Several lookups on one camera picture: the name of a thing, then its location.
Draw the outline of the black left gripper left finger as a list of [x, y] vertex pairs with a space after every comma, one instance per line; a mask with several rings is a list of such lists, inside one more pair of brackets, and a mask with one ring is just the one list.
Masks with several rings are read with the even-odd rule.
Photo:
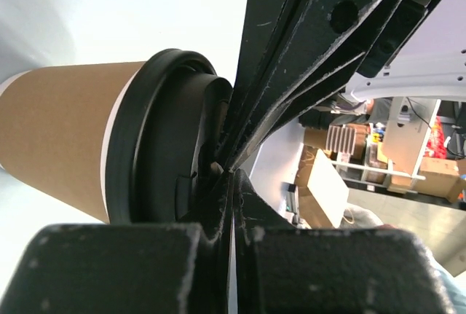
[[232, 175], [182, 220], [52, 224], [27, 245], [8, 313], [226, 313]]

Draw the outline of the single brown paper cup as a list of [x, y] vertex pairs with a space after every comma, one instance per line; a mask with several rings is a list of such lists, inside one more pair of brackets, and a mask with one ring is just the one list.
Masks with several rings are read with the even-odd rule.
[[1, 168], [107, 222], [105, 162], [117, 107], [142, 62], [38, 68], [1, 84]]

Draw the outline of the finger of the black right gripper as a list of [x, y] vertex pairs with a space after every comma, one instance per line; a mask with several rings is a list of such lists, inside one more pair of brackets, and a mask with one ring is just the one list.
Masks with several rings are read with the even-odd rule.
[[300, 94], [363, 59], [401, 1], [247, 0], [224, 169], [241, 166]]

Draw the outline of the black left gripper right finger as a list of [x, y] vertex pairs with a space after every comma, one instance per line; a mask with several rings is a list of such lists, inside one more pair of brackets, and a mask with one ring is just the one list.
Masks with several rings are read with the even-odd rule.
[[453, 313], [423, 242], [402, 229], [299, 229], [234, 175], [240, 313]]

